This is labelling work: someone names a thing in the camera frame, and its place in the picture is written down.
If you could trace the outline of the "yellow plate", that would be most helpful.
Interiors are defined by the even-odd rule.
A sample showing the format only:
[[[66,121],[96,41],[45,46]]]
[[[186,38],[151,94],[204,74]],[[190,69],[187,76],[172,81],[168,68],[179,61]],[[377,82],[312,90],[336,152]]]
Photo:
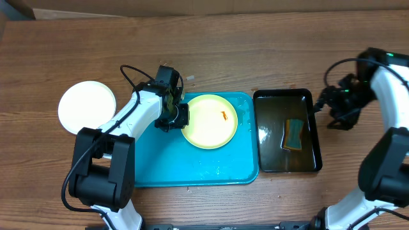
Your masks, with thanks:
[[[219,95],[205,94],[188,102],[189,124],[181,130],[195,147],[212,150],[226,145],[238,128],[233,105]]]

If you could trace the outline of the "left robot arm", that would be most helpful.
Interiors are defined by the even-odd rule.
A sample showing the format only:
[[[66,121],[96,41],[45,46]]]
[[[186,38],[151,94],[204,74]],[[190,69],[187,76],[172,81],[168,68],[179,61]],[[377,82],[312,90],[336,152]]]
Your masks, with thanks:
[[[99,214],[104,229],[143,227],[131,197],[135,143],[146,128],[154,124],[168,132],[189,123],[189,107],[181,102],[183,78],[174,68],[160,66],[155,77],[132,88],[130,101],[110,121],[78,132],[72,166],[61,188],[68,210]]]

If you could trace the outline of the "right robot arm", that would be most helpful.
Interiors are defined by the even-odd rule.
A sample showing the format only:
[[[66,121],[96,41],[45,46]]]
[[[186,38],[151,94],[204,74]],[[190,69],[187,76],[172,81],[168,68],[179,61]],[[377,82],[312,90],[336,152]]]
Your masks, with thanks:
[[[357,188],[302,229],[367,229],[384,213],[408,220],[396,212],[408,206],[408,56],[370,47],[352,60],[357,71],[337,86],[326,84],[311,114],[327,105],[333,117],[327,127],[350,130],[377,100],[385,133],[362,161]]]

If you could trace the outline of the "green yellow sponge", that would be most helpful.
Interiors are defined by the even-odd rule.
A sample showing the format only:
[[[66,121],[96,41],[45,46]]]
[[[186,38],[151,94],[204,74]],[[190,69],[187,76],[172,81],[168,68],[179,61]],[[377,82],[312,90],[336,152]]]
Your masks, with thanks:
[[[301,151],[303,128],[304,121],[300,119],[287,119],[284,124],[282,148],[289,151]]]

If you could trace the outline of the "white plate with stain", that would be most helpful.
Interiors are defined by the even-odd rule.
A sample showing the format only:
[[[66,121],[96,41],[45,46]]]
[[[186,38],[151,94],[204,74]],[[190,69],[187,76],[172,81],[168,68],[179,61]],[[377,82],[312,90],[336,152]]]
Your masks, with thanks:
[[[58,118],[62,126],[76,135],[82,128],[96,129],[110,121],[116,112],[113,92],[97,81],[84,81],[70,87],[61,97]]]

